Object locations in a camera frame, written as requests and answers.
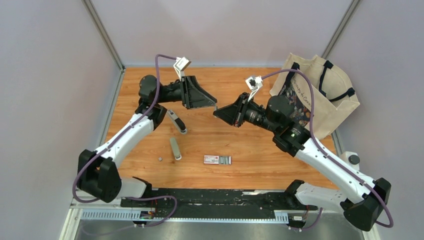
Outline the red white staple box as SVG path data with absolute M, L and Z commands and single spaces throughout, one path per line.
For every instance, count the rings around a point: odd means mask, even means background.
M 203 163 L 206 165 L 231 165 L 232 157 L 223 155 L 205 155 Z

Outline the grey-green stapler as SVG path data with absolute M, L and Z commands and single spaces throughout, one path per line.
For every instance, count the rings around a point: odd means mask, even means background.
M 172 149 L 172 153 L 174 156 L 174 159 L 176 161 L 179 161 L 182 159 L 182 154 L 181 154 L 181 150 L 180 147 L 178 145 L 177 139 L 175 137 L 171 137 L 169 139 L 170 145 L 171 145 L 171 149 Z

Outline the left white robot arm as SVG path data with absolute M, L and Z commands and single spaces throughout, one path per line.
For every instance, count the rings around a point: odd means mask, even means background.
M 162 103 L 181 102 L 189 110 L 214 107 L 218 102 L 194 75 L 183 76 L 168 85 L 162 85 L 154 75 L 146 75 L 139 82 L 138 94 L 138 107 L 128 123 L 103 145 L 80 153 L 74 190 L 81 190 L 96 201 L 109 203 L 116 198 L 133 198 L 140 207 L 148 207 L 153 201 L 148 183 L 137 177 L 120 177 L 120 165 L 162 123 L 168 111 Z

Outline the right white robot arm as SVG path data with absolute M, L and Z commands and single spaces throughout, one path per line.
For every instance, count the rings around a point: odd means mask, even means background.
M 373 179 L 327 151 L 309 130 L 290 118 L 294 107 L 284 96 L 272 96 L 266 106 L 249 97 L 244 92 L 213 115 L 237 128 L 248 122 L 272 132 L 272 141 L 282 152 L 312 166 L 338 187 L 334 190 L 294 180 L 286 189 L 286 205 L 293 210 L 311 205 L 334 211 L 354 227 L 369 232 L 387 210 L 391 183 L 383 177 Z

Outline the cream floral tote bag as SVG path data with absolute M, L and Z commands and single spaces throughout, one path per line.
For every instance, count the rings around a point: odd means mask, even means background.
M 293 106 L 291 119 L 312 131 L 319 140 L 330 135 L 359 105 L 348 75 L 329 60 L 315 55 L 305 59 L 290 54 L 283 69 L 304 73 L 309 83 L 298 73 L 281 72 L 270 95 L 282 95 Z

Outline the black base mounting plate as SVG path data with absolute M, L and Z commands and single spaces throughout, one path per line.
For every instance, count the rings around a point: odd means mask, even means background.
M 152 210 L 155 219 L 293 224 L 299 228 L 318 210 L 303 205 L 283 190 L 156 188 L 144 197 L 150 201 L 122 199 L 123 208 Z

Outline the aluminium frame rail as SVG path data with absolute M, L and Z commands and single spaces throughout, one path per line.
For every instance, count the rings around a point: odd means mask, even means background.
M 317 187 L 295 180 L 286 190 L 153 188 L 141 199 L 118 197 L 111 202 L 74 200 L 60 238 L 77 235 L 81 220 L 147 222 L 283 224 L 301 232 L 310 228 L 307 215 L 337 214 L 349 226 L 368 232 L 372 218 L 340 190 Z

